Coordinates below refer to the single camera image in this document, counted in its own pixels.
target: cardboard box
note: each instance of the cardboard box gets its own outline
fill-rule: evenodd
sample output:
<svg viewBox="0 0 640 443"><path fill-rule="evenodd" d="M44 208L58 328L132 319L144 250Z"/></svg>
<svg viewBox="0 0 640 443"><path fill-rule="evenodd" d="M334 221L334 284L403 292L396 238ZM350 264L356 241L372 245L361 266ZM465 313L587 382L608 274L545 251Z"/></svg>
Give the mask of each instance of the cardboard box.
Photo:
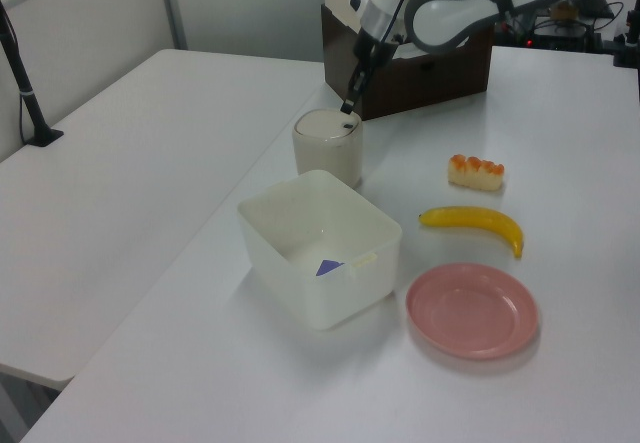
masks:
<svg viewBox="0 0 640 443"><path fill-rule="evenodd" d="M344 99L357 64L357 34L325 5L321 12L325 81ZM492 46L489 28L447 55L394 59L377 70L354 111L370 120L486 91Z"/></svg>

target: pink plate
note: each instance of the pink plate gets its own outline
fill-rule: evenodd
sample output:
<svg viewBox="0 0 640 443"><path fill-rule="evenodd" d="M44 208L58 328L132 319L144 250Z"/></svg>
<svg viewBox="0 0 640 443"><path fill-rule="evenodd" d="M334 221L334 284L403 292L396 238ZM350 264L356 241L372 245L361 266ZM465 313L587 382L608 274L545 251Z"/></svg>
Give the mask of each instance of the pink plate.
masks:
<svg viewBox="0 0 640 443"><path fill-rule="evenodd" d="M409 318L433 345L476 360L521 349L538 328L533 297L490 266L453 263L422 274L407 293Z"/></svg>

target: white plastic container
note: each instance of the white plastic container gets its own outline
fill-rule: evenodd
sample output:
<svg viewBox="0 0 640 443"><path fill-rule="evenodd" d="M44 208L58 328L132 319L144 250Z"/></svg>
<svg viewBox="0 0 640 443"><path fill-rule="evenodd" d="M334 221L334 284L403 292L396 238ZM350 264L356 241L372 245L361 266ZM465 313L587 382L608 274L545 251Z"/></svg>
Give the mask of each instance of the white plastic container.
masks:
<svg viewBox="0 0 640 443"><path fill-rule="evenodd" d="M249 257L285 307L327 329L393 291L402 229L323 170L238 205ZM324 260L344 263L316 276Z"/></svg>

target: yellow banana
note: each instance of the yellow banana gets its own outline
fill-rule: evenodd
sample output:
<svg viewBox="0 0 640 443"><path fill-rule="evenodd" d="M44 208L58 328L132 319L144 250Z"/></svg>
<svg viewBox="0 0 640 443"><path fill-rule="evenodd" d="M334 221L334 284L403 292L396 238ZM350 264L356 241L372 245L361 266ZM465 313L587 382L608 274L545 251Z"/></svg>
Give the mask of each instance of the yellow banana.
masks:
<svg viewBox="0 0 640 443"><path fill-rule="evenodd" d="M465 226L482 228L502 236L511 244L513 256L522 257L524 234L520 226L504 213L479 206L432 208L419 217L427 226Z"/></svg>

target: white wall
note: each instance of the white wall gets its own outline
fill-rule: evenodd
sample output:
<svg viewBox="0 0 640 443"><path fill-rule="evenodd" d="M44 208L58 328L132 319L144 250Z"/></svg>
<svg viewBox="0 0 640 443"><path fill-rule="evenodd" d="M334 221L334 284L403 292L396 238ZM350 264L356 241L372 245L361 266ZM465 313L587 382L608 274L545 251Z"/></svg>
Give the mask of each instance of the white wall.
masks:
<svg viewBox="0 0 640 443"><path fill-rule="evenodd" d="M26 0L7 10L50 126L153 53L174 47L164 0ZM0 52L0 161L20 148L18 103ZM28 136L26 111L25 120Z"/></svg>
<svg viewBox="0 0 640 443"><path fill-rule="evenodd" d="M173 0L190 50L322 61L324 0Z"/></svg>

